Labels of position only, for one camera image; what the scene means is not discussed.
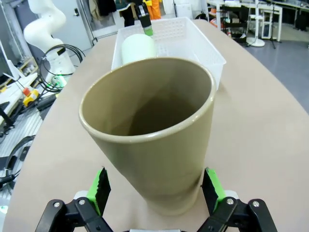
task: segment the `cup rim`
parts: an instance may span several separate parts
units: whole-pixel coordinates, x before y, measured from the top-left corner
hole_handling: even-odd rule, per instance
[[[150,60],[150,59],[178,59],[178,60],[193,63],[193,64],[197,65],[198,67],[202,68],[207,73],[208,77],[211,80],[211,91],[209,93],[208,98],[203,103],[203,105],[197,111],[195,111],[194,114],[192,114],[190,117],[186,118],[184,121],[182,121],[182,122],[180,122],[180,123],[178,123],[174,126],[168,127],[166,129],[159,130],[159,131],[156,131],[156,132],[152,132],[152,133],[149,133],[149,134],[141,134],[141,135],[133,135],[133,136],[112,135],[112,134],[107,134],[107,133],[101,132],[101,131],[93,128],[92,126],[90,126],[84,118],[82,108],[83,108],[84,100],[85,100],[88,92],[91,91],[92,87],[94,85],[96,85],[99,81],[101,81],[103,78],[105,78],[107,75],[109,75],[110,73],[116,72],[118,69],[120,69],[124,66],[134,65],[138,62],[143,62],[145,60]],[[139,61],[135,61],[135,62],[126,64],[126,65],[123,65],[123,66],[121,66],[117,69],[114,69],[114,70],[106,73],[105,75],[103,75],[94,84],[92,84],[91,87],[84,94],[82,101],[81,101],[81,104],[79,106],[79,119],[80,119],[82,126],[87,130],[87,132],[90,135],[95,136],[95,137],[102,139],[102,140],[105,140],[105,141],[115,142],[115,143],[117,142],[117,143],[123,143],[123,144],[133,144],[133,143],[140,143],[140,142],[157,140],[157,139],[169,136],[171,134],[177,133],[177,132],[183,130],[184,128],[187,128],[188,126],[192,125],[193,122],[198,120],[205,113],[205,111],[207,111],[207,109],[211,106],[212,102],[214,101],[214,96],[215,96],[216,91],[217,91],[216,82],[215,82],[212,74],[209,72],[209,70],[207,68],[201,66],[197,62],[194,62],[194,61],[191,61],[191,60],[186,60],[186,59],[183,59],[183,58],[175,58],[175,57],[147,58],[147,59],[143,59],[143,60],[139,60]]]

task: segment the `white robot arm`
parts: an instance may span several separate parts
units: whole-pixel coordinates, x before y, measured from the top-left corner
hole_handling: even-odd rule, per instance
[[[65,24],[65,15],[55,7],[52,0],[28,0],[28,2],[31,11],[38,14],[40,18],[28,24],[24,29],[26,41],[41,49],[44,53],[56,45],[63,44],[60,39],[53,38],[52,33]],[[50,63],[50,73],[45,80],[51,82],[55,76],[54,73],[59,75],[59,78],[62,78],[62,85],[65,85],[66,81],[61,75],[73,73],[75,67],[67,51],[58,54],[60,49],[54,49],[46,54],[46,59]]]

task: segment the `gray floor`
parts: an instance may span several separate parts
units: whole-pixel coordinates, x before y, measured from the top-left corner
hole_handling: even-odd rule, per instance
[[[271,42],[266,41],[264,47],[246,47],[246,50],[278,78],[309,114],[308,43],[283,41],[275,46],[273,49]]]

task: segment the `floor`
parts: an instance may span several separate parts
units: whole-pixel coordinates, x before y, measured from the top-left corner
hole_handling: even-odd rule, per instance
[[[282,41],[275,43],[276,49],[270,41],[265,42],[264,47],[246,50],[278,78],[309,114],[309,42]]]
[[[278,33],[278,24],[274,24],[274,36]],[[283,24],[281,27],[282,41],[303,41],[309,43],[309,28],[307,31],[295,30],[292,24]]]

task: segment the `white stand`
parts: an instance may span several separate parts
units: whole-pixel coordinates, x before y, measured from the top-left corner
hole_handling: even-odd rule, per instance
[[[260,40],[259,37],[259,20],[262,20],[261,15],[259,15],[259,7],[258,7],[259,0],[255,0],[255,15],[251,15],[251,18],[255,19],[255,35],[253,37],[247,37],[246,42],[250,46],[255,47],[263,47],[265,45],[265,42],[263,40]]]

